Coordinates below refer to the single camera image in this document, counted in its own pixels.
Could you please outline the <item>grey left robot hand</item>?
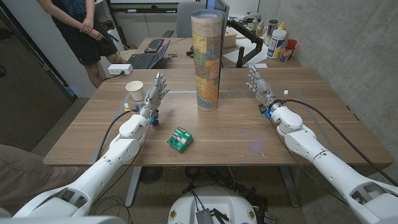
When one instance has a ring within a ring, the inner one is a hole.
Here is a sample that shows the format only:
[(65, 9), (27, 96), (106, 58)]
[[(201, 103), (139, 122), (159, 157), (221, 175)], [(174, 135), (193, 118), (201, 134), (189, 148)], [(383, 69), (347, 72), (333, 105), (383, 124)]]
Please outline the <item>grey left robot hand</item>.
[(145, 118), (153, 116), (155, 119), (159, 117), (158, 107), (161, 104), (163, 97), (169, 92), (167, 88), (166, 79), (163, 79), (164, 74), (157, 72), (154, 84), (144, 95), (144, 102), (139, 109), (139, 114)]

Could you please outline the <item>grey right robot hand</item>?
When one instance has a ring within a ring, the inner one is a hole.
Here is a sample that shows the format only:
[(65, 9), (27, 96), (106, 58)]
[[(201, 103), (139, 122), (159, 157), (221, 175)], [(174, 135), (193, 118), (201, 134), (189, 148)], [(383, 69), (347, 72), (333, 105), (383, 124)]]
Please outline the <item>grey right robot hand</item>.
[(248, 74), (248, 78), (249, 81), (246, 82), (246, 85), (252, 90), (256, 99), (260, 102), (259, 110), (262, 114), (271, 114), (280, 107), (280, 100), (276, 99), (271, 86), (261, 77), (261, 74), (254, 65)]

